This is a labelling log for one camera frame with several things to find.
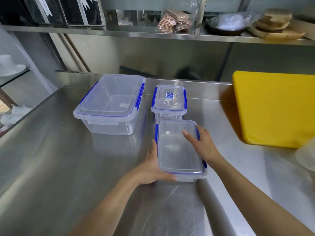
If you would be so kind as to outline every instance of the left hand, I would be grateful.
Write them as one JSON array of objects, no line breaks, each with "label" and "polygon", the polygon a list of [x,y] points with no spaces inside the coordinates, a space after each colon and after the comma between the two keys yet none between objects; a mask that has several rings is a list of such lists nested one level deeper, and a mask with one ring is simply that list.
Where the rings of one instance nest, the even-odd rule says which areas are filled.
[{"label": "left hand", "polygon": [[145,160],[130,172],[136,177],[138,184],[150,184],[157,180],[177,181],[175,175],[160,170],[157,153],[157,144],[152,139],[152,146]]}]

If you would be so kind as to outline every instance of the hand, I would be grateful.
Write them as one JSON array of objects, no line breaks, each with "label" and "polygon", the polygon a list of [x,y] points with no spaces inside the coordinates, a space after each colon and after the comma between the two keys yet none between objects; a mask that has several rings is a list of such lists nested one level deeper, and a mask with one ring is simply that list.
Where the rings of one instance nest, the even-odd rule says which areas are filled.
[{"label": "hand", "polygon": [[157,180],[177,181],[175,175],[160,170],[157,162],[157,153],[157,144],[152,139],[152,146],[144,162],[131,171],[136,176],[138,184],[150,184]]},{"label": "hand", "polygon": [[183,135],[192,144],[198,155],[206,163],[208,163],[210,167],[212,167],[212,164],[216,162],[216,160],[220,159],[222,156],[215,147],[209,131],[199,125],[196,125],[196,128],[198,129],[200,135],[199,141],[195,139],[191,134],[189,134],[186,130],[183,131]]}]

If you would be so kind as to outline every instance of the yellow cutting board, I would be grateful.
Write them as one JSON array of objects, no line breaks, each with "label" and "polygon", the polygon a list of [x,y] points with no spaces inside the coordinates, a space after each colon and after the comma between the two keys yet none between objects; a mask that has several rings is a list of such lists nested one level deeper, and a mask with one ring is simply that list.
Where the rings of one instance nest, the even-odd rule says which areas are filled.
[{"label": "yellow cutting board", "polygon": [[233,85],[247,143],[299,148],[315,136],[315,75],[236,71]]}]

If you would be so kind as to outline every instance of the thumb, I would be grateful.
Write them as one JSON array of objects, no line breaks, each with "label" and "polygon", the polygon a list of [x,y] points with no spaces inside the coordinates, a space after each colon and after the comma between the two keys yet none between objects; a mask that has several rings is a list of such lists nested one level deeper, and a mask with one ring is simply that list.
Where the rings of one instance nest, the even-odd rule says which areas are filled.
[{"label": "thumb", "polygon": [[158,179],[164,181],[177,181],[177,177],[175,175],[167,172],[160,172]]},{"label": "thumb", "polygon": [[188,133],[186,130],[183,130],[183,135],[192,145],[194,145],[198,141],[190,133]]}]

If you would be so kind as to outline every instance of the person's arm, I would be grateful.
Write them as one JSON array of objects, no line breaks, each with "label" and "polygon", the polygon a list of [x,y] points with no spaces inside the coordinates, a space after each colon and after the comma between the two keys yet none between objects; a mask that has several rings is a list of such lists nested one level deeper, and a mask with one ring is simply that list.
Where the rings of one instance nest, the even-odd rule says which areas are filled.
[{"label": "person's arm", "polygon": [[138,185],[157,180],[176,181],[175,175],[160,171],[157,157],[157,145],[153,139],[144,162],[120,178],[100,204],[68,236],[112,236],[130,195]]},{"label": "person's arm", "polygon": [[273,201],[253,183],[239,173],[218,152],[208,130],[196,125],[200,140],[187,131],[185,138],[199,156],[215,170],[226,190],[257,236],[314,236],[304,224]]}]

